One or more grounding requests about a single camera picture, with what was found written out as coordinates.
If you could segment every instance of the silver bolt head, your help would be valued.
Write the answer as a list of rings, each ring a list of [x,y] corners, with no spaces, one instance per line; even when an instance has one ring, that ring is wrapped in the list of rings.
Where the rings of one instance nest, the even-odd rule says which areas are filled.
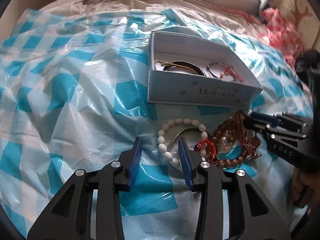
[[[76,170],[76,176],[82,176],[84,174],[84,170]]]
[[[243,177],[245,175],[245,171],[244,170],[237,170],[237,175],[240,177]]]
[[[113,168],[117,168],[117,167],[119,167],[120,165],[121,165],[121,163],[118,162],[118,161],[115,161],[115,162],[112,162],[112,163],[111,163],[111,167],[113,167]]]
[[[201,162],[200,165],[203,168],[209,168],[210,167],[210,163],[208,163],[208,162]]]

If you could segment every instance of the white bead bracelet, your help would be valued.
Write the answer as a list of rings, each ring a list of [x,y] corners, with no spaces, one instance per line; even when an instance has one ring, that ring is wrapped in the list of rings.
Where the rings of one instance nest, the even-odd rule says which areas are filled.
[[[162,152],[163,157],[165,158],[166,161],[170,162],[170,164],[174,167],[178,167],[180,164],[180,161],[176,158],[173,158],[172,154],[170,152],[167,151],[167,147],[164,145],[165,142],[165,138],[164,138],[164,134],[165,132],[171,127],[174,126],[175,124],[192,124],[193,126],[198,127],[198,129],[201,131],[201,139],[202,140],[206,140],[208,138],[208,134],[206,133],[206,127],[204,124],[200,123],[198,120],[194,119],[182,119],[182,118],[177,118],[177,119],[170,119],[166,124],[164,124],[162,126],[162,129],[160,129],[158,131],[158,149],[160,152]],[[201,156],[205,156],[206,155],[206,150],[205,149],[201,149]]]

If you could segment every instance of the white box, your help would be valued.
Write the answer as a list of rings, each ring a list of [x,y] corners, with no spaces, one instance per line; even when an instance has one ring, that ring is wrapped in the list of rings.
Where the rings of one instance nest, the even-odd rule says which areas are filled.
[[[163,31],[151,33],[149,46],[149,103],[248,108],[262,91],[250,69],[227,46]],[[178,72],[178,68],[163,71],[159,64],[155,66],[155,60],[187,61],[199,66],[206,77]],[[243,83],[212,78],[207,65],[213,61],[231,65]]]

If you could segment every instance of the brown bead bracelet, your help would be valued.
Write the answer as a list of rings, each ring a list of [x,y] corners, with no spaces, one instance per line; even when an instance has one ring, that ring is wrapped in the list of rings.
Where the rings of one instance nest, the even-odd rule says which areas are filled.
[[[213,133],[212,144],[207,144],[206,151],[209,153],[209,163],[219,168],[235,168],[241,165],[246,159],[256,159],[260,154],[256,154],[256,149],[260,146],[260,139],[257,136],[252,137],[250,140],[247,137],[247,131],[243,125],[243,120],[247,115],[239,110],[236,112],[235,117],[230,117],[217,127],[217,130]],[[218,143],[222,137],[226,137],[229,142],[234,142],[237,139],[241,144],[241,154],[234,159],[219,160],[218,159]],[[201,145],[206,143],[201,141],[195,145],[194,150],[199,151]]]

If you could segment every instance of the pink cloth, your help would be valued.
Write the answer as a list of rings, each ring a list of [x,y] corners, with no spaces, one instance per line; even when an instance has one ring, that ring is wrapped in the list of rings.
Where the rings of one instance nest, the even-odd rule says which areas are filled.
[[[270,46],[279,49],[286,62],[294,67],[295,58],[304,51],[302,39],[295,25],[281,16],[278,9],[268,8],[261,11],[261,15],[268,22],[266,27]]]

